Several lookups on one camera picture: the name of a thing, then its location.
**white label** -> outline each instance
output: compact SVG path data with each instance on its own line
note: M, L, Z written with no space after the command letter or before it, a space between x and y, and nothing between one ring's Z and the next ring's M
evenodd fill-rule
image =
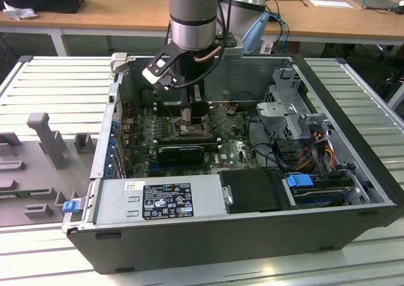
M192 211L192 207L182 207L181 208L181 212L191 212Z
M4 196L0 196L0 200L2 199L17 199L17 196L13 195L13 194L6 194Z
M125 182L125 190L142 190L145 184L145 181Z

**white paper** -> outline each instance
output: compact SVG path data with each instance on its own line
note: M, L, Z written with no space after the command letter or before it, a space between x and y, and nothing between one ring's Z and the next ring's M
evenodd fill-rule
M347 2L340 1L322 1L322 0L310 0L313 5L317 7L334 7L334 8L353 8Z
M31 8L20 9L17 7L10 6L4 1L3 3L4 3L3 13L8 15L12 19L16 19L19 21L20 19L35 18L36 16L38 16Z

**desk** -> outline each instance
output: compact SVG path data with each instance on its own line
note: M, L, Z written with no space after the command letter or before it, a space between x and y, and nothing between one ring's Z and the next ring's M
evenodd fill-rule
M360 44L396 44L404 42L403 17L362 11L353 0L353 9L318 8L309 1L279 1L282 18L290 27L289 40ZM275 3L269 2L275 9ZM63 35L117 35L163 37L169 22L168 0L85 0L72 15L39 13L32 20L14 21L0 17L0 32L46 33L52 37L57 54L68 54ZM278 24L268 24L264 38L274 40Z

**wire bundle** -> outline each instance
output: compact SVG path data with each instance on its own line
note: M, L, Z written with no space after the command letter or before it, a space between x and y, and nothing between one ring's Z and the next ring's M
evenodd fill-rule
M271 9L269 8L269 6L268 6L267 3L266 3L266 2L268 2L268 1L274 1L274 2L275 2L275 4L276 4L276 9L277 9L277 11L278 11L278 12L277 12L278 15L272 13ZM278 45L278 43L279 43L281 37L283 37L283 38L282 38L281 47L280 47L280 49L279 49L279 51L278 51L278 53L281 54L282 51L284 50L284 48L285 48L285 46L286 46L286 43L287 43L287 40L288 40L288 38L289 38L289 26L287 25L287 23L286 23L285 21L282 20L282 17L280 16L280 10L279 10L279 5L278 5L277 0L265 0L265 3L266 3L266 7L268 8L268 11L269 11L269 13L270 13L270 18L275 19L275 20L278 22L279 26L280 26L280 33L279 33L278 38L277 38L277 39L275 40L275 42L273 43L273 47L275 47L276 45Z

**black plastic cover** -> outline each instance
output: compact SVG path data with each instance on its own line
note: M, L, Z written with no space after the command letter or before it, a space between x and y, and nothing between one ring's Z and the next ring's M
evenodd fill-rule
M279 169L224 170L219 175L222 187L229 187L233 197L230 213L290 209Z

